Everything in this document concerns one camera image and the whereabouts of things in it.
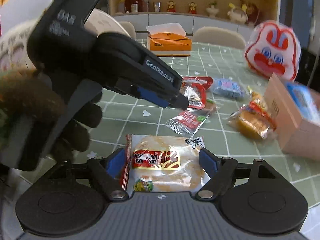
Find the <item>cardboard box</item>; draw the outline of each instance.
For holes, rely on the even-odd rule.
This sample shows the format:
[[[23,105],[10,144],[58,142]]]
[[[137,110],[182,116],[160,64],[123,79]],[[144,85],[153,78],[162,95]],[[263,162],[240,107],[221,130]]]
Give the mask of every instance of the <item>cardboard box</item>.
[[[276,121],[279,146],[284,153],[320,160],[320,126],[302,117],[284,82],[273,74],[264,94]],[[319,108],[320,94],[310,92]]]
[[[191,39],[175,33],[156,33],[147,38],[147,48],[157,56],[190,56]]]

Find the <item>table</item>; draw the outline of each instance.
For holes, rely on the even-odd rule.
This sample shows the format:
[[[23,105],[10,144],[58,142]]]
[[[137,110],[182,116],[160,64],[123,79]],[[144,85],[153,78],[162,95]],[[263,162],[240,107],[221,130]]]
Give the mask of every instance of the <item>table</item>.
[[[262,93],[268,83],[246,67],[242,51],[238,49],[195,42],[190,57],[162,57],[162,60],[180,75],[232,77],[245,89],[250,86]],[[219,157],[230,156],[241,163],[252,163],[253,159],[262,158],[305,196],[310,207],[320,202],[320,162],[284,155],[277,141],[267,146],[257,145],[228,126],[226,118],[243,103],[249,102],[248,95],[243,101],[216,95],[212,99],[220,109],[196,133],[204,137],[206,148]],[[103,90],[98,105],[103,110],[103,120],[97,128],[90,130],[90,147],[86,152],[76,154],[76,163],[85,163],[97,155],[107,157],[118,147],[125,147],[127,134],[179,136],[165,125],[168,119],[178,115],[178,109],[162,109],[148,101],[108,90]],[[53,165],[54,161],[47,158],[41,161],[35,172],[23,172],[21,175],[34,182]],[[237,180],[236,184],[245,181]]]

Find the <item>screw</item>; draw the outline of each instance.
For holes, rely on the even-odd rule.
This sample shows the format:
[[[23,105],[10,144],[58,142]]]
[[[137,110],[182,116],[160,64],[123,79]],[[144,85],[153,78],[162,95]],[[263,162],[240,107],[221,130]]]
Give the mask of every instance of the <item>screw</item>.
[[[201,190],[198,192],[198,196],[200,198],[212,198],[213,197],[213,192],[210,190]]]
[[[110,195],[112,198],[120,199],[125,196],[125,192],[123,190],[115,190],[112,191]]]

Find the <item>black glove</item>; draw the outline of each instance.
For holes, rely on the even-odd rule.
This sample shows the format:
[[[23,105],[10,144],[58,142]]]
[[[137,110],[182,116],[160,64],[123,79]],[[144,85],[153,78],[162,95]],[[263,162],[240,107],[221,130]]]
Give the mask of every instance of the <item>black glove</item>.
[[[52,126],[66,105],[64,100],[37,78],[36,70],[20,70],[5,73],[0,78],[1,108],[9,115],[27,114]],[[65,77],[66,85],[70,84]],[[56,161],[73,160],[73,150],[84,152],[89,147],[90,136],[87,127],[97,127],[102,118],[101,108],[94,103],[100,101],[102,92],[76,113],[55,141],[50,153]]]

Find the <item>bunny plush toy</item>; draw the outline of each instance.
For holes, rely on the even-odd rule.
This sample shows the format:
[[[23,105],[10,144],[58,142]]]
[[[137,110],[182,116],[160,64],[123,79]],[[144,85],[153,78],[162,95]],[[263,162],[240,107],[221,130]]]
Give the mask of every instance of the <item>bunny plush toy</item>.
[[[292,28],[266,21],[259,24],[244,50],[249,67],[265,77],[273,73],[294,80],[299,69],[300,42]]]

